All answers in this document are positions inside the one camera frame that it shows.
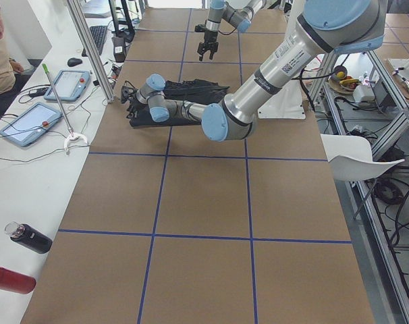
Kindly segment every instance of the keyboard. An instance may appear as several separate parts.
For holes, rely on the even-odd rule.
[[[97,46],[98,53],[101,55],[107,37],[107,26],[91,26],[89,30]],[[83,49],[82,56],[88,56],[85,49]]]

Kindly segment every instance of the black mouse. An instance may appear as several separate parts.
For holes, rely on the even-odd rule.
[[[76,58],[76,57],[72,57],[72,58],[70,58],[70,59],[68,60],[67,65],[68,65],[69,67],[73,67],[73,66],[79,65],[79,64],[81,64],[81,63],[83,63],[82,59],[78,59],[78,58]]]

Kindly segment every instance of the tablet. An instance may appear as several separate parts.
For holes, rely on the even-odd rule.
[[[55,84],[57,95],[62,101],[76,101],[82,95],[89,80],[89,71],[61,70],[53,80],[53,83]],[[44,99],[56,101],[51,87],[47,89]]]
[[[62,117],[62,112],[44,103],[36,103],[0,130],[0,135],[18,146],[38,140]]]

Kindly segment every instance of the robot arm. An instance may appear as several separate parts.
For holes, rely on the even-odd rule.
[[[164,101],[164,79],[155,74],[158,86],[149,86],[152,82],[148,79],[138,93],[144,93],[140,95],[142,103],[149,105],[156,122],[182,116],[200,120],[211,140],[246,138],[254,131],[257,110],[318,54],[357,53],[380,47],[386,9],[387,0],[307,1],[293,34],[234,94],[225,95],[219,103],[204,106]]]
[[[218,51],[218,32],[222,20],[231,24],[240,32],[246,32],[251,25],[251,20],[255,13],[266,5],[267,0],[251,0],[241,10],[234,9],[224,0],[212,0],[208,18],[205,25],[197,25],[196,32],[204,33],[204,42],[198,45],[197,53],[199,59],[203,60],[203,55],[210,51],[209,59]]]

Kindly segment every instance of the red bottle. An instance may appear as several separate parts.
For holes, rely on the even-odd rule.
[[[35,285],[35,278],[0,267],[0,289],[19,294],[29,294]]]

